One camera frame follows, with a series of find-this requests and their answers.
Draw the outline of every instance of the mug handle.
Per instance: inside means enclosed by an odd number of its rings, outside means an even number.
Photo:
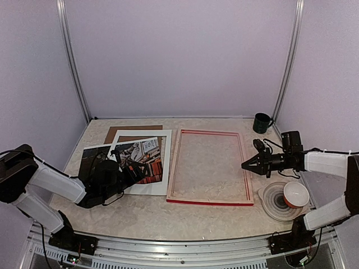
[[[268,128],[269,128],[270,126],[272,126],[273,123],[274,123],[274,119],[270,119],[270,120],[271,120],[271,123],[269,123]]]

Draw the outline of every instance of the marble tabletop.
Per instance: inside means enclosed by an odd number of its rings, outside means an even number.
[[[92,120],[76,146],[65,172],[77,175],[84,147],[103,144],[111,126],[163,125],[172,129],[171,159],[178,128],[236,131],[243,135],[247,156],[257,152],[254,138],[268,138],[280,143],[274,130],[257,134],[252,130],[251,119],[231,118],[167,118],[167,119],[101,119]],[[270,179],[252,174],[254,206],[202,206],[166,202],[165,196],[125,195],[109,206],[81,208],[54,194],[50,205],[61,210],[77,231],[122,238],[151,240],[216,240],[243,238],[291,228],[291,223],[278,222],[269,217],[257,194],[261,187],[275,181],[288,182],[278,173]]]

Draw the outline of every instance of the photograph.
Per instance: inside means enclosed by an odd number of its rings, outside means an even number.
[[[131,166],[134,162],[146,164],[146,177],[137,184],[162,181],[162,162],[157,137],[121,142],[116,145],[114,151],[116,151],[117,161],[121,168]]]
[[[79,170],[79,178],[82,182],[87,182],[94,172],[96,165],[107,159],[110,147],[111,144],[84,148]]]

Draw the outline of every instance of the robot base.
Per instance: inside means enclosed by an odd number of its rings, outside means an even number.
[[[271,236],[270,238],[268,238],[271,254],[274,255],[284,252],[295,251],[297,249],[309,247],[310,244],[316,244],[316,239],[312,235],[308,235],[306,238],[302,238],[302,240],[298,242],[295,247],[291,246],[291,244],[289,243],[292,240],[292,233]]]
[[[98,239],[93,236],[75,234],[65,214],[58,212],[63,219],[64,227],[50,237],[49,245],[79,254],[94,255]]]

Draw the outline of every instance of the white picture mat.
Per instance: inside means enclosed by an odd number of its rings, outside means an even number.
[[[155,182],[150,184],[135,184],[130,188],[125,189],[125,194],[144,194],[144,195],[167,195],[168,188],[168,176],[169,176],[169,158],[171,155],[171,137],[172,130],[118,130],[113,139],[111,148],[109,152],[115,149],[116,145],[119,145],[117,142],[121,136],[153,136],[166,137],[165,147],[164,147],[164,158],[161,158],[163,174],[162,181]]]

